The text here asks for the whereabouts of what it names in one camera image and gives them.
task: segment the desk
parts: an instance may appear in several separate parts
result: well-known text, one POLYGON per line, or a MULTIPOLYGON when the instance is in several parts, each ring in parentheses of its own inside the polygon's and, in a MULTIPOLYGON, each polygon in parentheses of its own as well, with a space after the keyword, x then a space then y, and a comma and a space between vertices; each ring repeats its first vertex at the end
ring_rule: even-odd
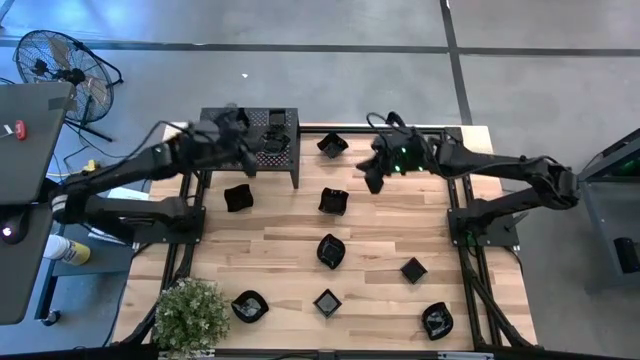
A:
MULTIPOLYGON (((462 127, 465 145, 492 152, 487 127, 462 127)), ((167 129, 165 136, 173 134, 167 129)), ((230 299, 256 290, 270 311, 254 324, 231 314, 228 349, 470 350, 472 341, 457 251, 450 245, 446 182, 427 173, 385 178, 381 194, 371 195, 354 164, 371 156, 372 135, 342 135, 349 149, 330 160, 316 147, 324 134, 302 135, 300 187, 288 174, 213 173, 205 193, 207 222, 196 247, 191 276, 217 281, 230 299), (253 208, 228 213, 224 189, 249 183, 253 208), (347 211, 336 217, 318 211, 324 187, 350 193, 347 211), (342 239, 347 253, 331 271, 316 259, 327 233, 342 239), (399 269, 416 257, 429 271, 409 285, 399 269), (329 319, 313 301, 325 290, 343 305, 329 319), (428 340, 420 315, 444 301, 453 314, 453 331, 428 340)), ((151 198, 177 196, 181 178, 154 182, 151 198)), ((498 179, 473 176, 476 197, 501 195, 498 179)), ((459 198, 464 195, 459 189, 459 198)), ((149 247, 134 259, 118 316, 114 341, 129 335, 156 301, 167 246, 149 247)), ((517 262, 504 249, 487 248, 494 297, 504 313, 535 343, 535 332, 517 262)), ((481 325, 489 338, 484 308, 481 325)))

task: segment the bottle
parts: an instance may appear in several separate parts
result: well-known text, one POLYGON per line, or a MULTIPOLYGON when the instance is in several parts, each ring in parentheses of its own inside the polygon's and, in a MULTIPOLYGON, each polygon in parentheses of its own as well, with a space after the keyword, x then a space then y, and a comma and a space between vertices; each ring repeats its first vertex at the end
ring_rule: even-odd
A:
POLYGON ((91 249, 86 245, 66 239, 58 235, 49 235, 43 257, 60 260, 71 265, 82 265, 91 255, 91 249))

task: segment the plant pot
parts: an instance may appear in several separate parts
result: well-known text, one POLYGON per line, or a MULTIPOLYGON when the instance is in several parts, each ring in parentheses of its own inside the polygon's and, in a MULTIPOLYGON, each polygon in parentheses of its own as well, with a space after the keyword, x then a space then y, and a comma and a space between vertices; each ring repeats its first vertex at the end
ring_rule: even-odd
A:
POLYGON ((329 269, 335 270, 342 262, 345 252, 344 243, 335 236, 327 234, 318 245, 317 256, 329 269))
POLYGON ((333 295, 329 289, 325 290, 322 295, 313 302, 313 304, 327 319, 330 318, 340 306, 342 306, 340 300, 338 300, 338 298, 333 295))
POLYGON ((333 159, 342 154, 348 147, 349 144, 333 131, 330 131, 327 136, 318 143, 318 149, 327 155, 329 159, 333 159))
POLYGON ((253 195, 249 184, 238 185, 224 191, 224 199, 227 202, 227 211, 236 212, 253 206, 253 195))
POLYGON ((253 290, 247 290, 233 300, 231 309, 238 319, 251 324, 269 311, 269 305, 260 294, 253 290))
POLYGON ((342 216, 347 211, 348 198, 349 193, 346 191, 324 188, 318 210, 323 213, 342 216))
POLYGON ((422 275, 427 273, 427 269, 416 258, 411 258, 401 270, 404 277, 412 284, 417 283, 422 275))
POLYGON ((442 339, 453 329, 453 317, 443 302, 429 306, 421 319, 430 340, 442 339))

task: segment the red sticker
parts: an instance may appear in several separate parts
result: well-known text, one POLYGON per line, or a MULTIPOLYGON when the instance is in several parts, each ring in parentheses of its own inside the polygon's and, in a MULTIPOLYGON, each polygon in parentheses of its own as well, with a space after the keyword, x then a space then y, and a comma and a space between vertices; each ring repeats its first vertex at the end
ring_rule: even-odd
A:
POLYGON ((27 138, 27 127, 22 120, 16 121, 16 137, 20 141, 27 138))

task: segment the gray floor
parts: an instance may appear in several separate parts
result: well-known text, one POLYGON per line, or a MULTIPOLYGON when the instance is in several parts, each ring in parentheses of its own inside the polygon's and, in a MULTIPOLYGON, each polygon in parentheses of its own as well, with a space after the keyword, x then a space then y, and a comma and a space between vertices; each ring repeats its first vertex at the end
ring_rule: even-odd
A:
MULTIPOLYGON (((632 0, 449 3, 460 46, 638 48, 640 5, 632 0)), ((23 0, 5 18, 3 31, 11 37, 49 28, 82 39, 143 42, 447 43, 437 0, 194 0, 183 4, 178 0, 23 0)), ((18 80, 12 52, 0 48, 0 76, 18 80)), ((135 148, 158 120, 197 119, 201 107, 228 102, 295 106, 303 122, 363 122, 368 111, 394 109, 410 123, 460 124, 448 55, 99 53, 120 67, 126 80, 116 89, 107 118, 95 125, 116 138, 111 145, 94 141, 115 155, 135 148)), ((640 57, 462 56, 461 63, 473 123, 489 126, 499 153, 549 154, 579 171, 596 152, 637 127, 640 57)), ((56 153, 62 160, 80 147, 77 135, 65 130, 56 153)), ((87 150, 74 157, 71 165, 77 168, 90 158, 115 161, 87 150)), ((55 165, 50 171, 57 171, 55 165)), ((507 190, 522 188, 515 182, 503 185, 507 190)), ((518 231, 540 344, 556 350, 638 357, 640 291, 598 295, 584 291, 602 263, 584 207, 532 211, 518 231)), ((69 320, 44 328, 29 320, 28 314, 19 325, 0 327, 0 353, 102 345, 121 285, 122 278, 117 276, 63 284, 54 301, 70 314, 69 320), (34 343, 34 334, 47 340, 34 343)))

